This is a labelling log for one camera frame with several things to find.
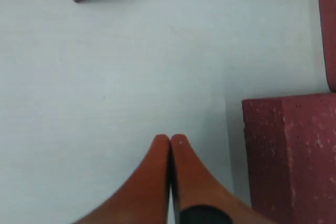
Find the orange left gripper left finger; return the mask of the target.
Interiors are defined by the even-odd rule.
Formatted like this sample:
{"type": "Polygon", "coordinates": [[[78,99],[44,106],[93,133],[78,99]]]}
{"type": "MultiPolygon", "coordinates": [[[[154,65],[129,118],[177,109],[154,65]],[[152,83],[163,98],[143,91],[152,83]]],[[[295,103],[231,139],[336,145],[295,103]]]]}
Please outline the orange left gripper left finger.
{"type": "Polygon", "coordinates": [[[144,159],[104,203],[76,223],[167,223],[170,139],[156,135],[144,159]]]}

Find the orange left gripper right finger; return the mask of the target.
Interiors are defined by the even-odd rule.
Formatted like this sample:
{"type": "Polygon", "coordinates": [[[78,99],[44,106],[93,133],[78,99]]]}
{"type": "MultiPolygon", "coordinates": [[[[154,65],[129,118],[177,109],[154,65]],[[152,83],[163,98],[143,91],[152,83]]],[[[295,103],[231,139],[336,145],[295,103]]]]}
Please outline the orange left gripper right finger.
{"type": "Polygon", "coordinates": [[[171,138],[176,223],[272,223],[230,193],[198,158],[183,134],[171,138]]]}

